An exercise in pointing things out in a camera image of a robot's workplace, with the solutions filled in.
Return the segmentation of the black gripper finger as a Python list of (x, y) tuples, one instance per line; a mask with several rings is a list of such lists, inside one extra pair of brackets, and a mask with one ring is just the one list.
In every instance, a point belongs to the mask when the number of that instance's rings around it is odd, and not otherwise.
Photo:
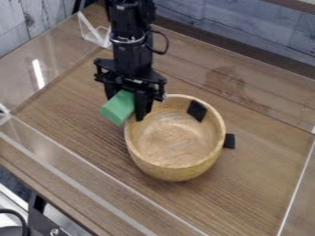
[(104, 84), (104, 93), (108, 100), (119, 93), (120, 91), (120, 84), (116, 83), (106, 83)]
[(146, 91), (139, 90), (135, 93), (135, 119), (138, 122), (140, 122), (151, 112), (152, 103), (152, 96)]

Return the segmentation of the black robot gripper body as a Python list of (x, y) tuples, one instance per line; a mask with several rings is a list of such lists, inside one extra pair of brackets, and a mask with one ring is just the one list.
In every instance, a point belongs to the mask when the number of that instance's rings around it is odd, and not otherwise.
[(95, 80), (120, 84), (120, 90), (136, 93), (146, 91), (155, 100), (166, 98), (167, 79), (152, 69), (152, 55), (162, 54), (152, 48), (152, 38), (135, 41), (112, 39), (114, 58), (96, 58), (94, 64), (98, 72)]

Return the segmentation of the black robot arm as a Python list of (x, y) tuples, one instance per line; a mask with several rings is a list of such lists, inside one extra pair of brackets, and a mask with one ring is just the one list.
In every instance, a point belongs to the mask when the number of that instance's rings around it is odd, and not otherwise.
[(111, 25), (114, 58), (96, 58), (95, 80), (103, 83), (107, 102), (103, 116), (122, 125), (135, 114), (142, 121), (152, 103), (166, 99), (167, 79), (154, 71), (154, 54), (168, 51), (168, 38), (151, 23), (156, 16), (154, 0), (104, 0)]

